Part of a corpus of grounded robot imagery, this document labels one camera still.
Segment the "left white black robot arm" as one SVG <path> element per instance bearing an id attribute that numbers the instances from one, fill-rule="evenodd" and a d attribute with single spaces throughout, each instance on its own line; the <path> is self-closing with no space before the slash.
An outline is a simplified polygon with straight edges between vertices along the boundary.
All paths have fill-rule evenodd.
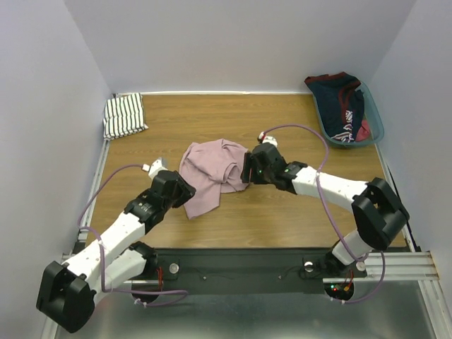
<path id="1" fill-rule="evenodd" d="M 151 295 L 162 294 L 157 253 L 140 238 L 184 205 L 196 190 L 176 171 L 161 168 L 150 188 L 130 201 L 113 224 L 80 253 L 43 271 L 36 307 L 69 333 L 79 331 L 96 305 L 130 278 L 157 276 Z"/>

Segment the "pink tank top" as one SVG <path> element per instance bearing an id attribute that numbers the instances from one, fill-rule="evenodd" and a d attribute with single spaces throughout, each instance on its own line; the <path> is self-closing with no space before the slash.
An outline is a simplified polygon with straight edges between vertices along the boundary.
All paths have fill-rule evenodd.
<path id="1" fill-rule="evenodd" d="M 179 173 L 196 189 L 195 196 L 184 204 L 192 220 L 220 205 L 222 194 L 243 191 L 248 187 L 241 179 L 244 146 L 224 138 L 192 143 L 183 154 Z"/>

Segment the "black white striped tank top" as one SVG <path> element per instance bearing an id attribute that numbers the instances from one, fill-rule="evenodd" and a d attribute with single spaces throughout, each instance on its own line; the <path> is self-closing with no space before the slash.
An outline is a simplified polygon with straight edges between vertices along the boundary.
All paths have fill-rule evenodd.
<path id="1" fill-rule="evenodd" d="M 148 129 L 140 93 L 108 99 L 103 117 L 103 138 L 111 141 Z"/>

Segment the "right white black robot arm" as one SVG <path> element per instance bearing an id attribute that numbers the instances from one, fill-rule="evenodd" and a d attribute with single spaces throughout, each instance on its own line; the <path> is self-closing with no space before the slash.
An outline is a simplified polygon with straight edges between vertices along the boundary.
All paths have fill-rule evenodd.
<path id="1" fill-rule="evenodd" d="M 272 184 L 281 191 L 320 198 L 350 211 L 356 230 L 326 254 L 325 269 L 342 275 L 357 258 L 370 251 L 385 251 L 407 224 L 410 216 L 400 198 L 382 178 L 353 181 L 318 172 L 302 162 L 286 162 L 276 146 L 261 143 L 244 155 L 244 183 Z"/>

